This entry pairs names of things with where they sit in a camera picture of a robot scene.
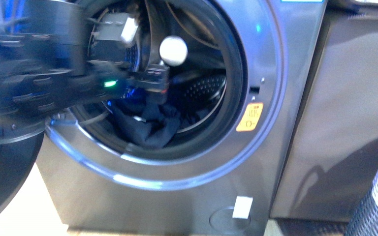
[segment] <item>washing machine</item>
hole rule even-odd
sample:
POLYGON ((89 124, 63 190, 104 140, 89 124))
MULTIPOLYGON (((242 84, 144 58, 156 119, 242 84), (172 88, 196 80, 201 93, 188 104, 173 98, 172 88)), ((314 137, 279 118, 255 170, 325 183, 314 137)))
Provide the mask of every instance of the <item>washing machine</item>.
POLYGON ((325 6, 0 1, 0 210, 40 150, 73 229, 264 234, 325 6))

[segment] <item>navy blue fabric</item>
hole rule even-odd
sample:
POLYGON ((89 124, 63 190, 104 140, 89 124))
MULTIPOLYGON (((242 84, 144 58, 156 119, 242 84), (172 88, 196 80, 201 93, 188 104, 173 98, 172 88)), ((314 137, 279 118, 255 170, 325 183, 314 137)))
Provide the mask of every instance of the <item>navy blue fabric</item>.
POLYGON ((164 147, 181 125, 180 112, 168 104, 125 99, 115 101, 111 109, 121 131, 144 148, 164 147))

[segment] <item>warning label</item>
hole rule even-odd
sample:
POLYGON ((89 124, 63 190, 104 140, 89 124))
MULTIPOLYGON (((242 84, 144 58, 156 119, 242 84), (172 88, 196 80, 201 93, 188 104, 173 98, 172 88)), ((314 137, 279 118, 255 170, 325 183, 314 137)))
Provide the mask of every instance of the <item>warning label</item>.
POLYGON ((252 131, 257 126, 263 111, 263 103, 250 103, 247 105, 246 112, 244 112, 241 122, 237 126, 238 132, 252 131))

